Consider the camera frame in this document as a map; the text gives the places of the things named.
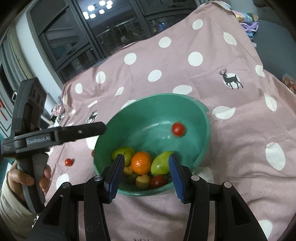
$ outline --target human hand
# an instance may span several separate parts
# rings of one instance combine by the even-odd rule
[[[51,169],[49,165],[46,165],[44,170],[44,177],[39,181],[39,186],[43,192],[48,192],[51,178]],[[20,201],[25,201],[24,194],[22,192],[22,185],[32,186],[34,184],[34,178],[17,169],[17,161],[14,162],[11,169],[8,172],[7,180],[10,189]]]

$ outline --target orange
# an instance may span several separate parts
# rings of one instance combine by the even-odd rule
[[[146,175],[150,173],[151,164],[151,156],[146,151],[137,152],[131,159],[131,168],[139,175]]]

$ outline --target bowl handle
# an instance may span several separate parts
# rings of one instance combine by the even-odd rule
[[[193,98],[193,97],[190,97],[190,96],[186,96],[186,97],[187,97],[188,99],[194,101],[194,102],[199,106],[199,108],[201,108],[201,109],[204,110],[205,112],[208,112],[208,111],[209,111],[208,107],[206,107],[205,104],[202,103],[201,101],[199,101],[199,100],[197,100],[197,99],[195,99],[195,98]]]

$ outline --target polka dot bedsheet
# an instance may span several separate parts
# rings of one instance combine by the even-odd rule
[[[296,212],[296,98],[263,69],[250,39],[222,3],[197,8],[69,81],[60,124],[107,123],[123,107],[157,93],[189,95],[209,108],[211,142],[195,173],[208,182],[233,183],[268,240],[277,240]],[[95,175],[96,140],[51,149],[47,201],[63,182],[83,183]],[[75,160],[73,166],[64,165],[66,158]],[[181,204],[174,190],[149,197],[118,194],[104,208],[112,240],[183,240],[189,205]],[[83,215],[79,228],[85,240]]]

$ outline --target cherry tomato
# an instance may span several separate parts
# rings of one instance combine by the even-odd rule
[[[168,184],[168,181],[165,179],[164,175],[157,175],[150,181],[150,188],[155,189]]]
[[[172,133],[177,137],[183,136],[185,134],[185,126],[180,122],[174,123],[172,125]]]
[[[67,158],[67,159],[65,160],[65,166],[66,166],[66,167],[70,167],[70,166],[72,166],[72,165],[73,165],[73,160],[70,159],[70,158]]]

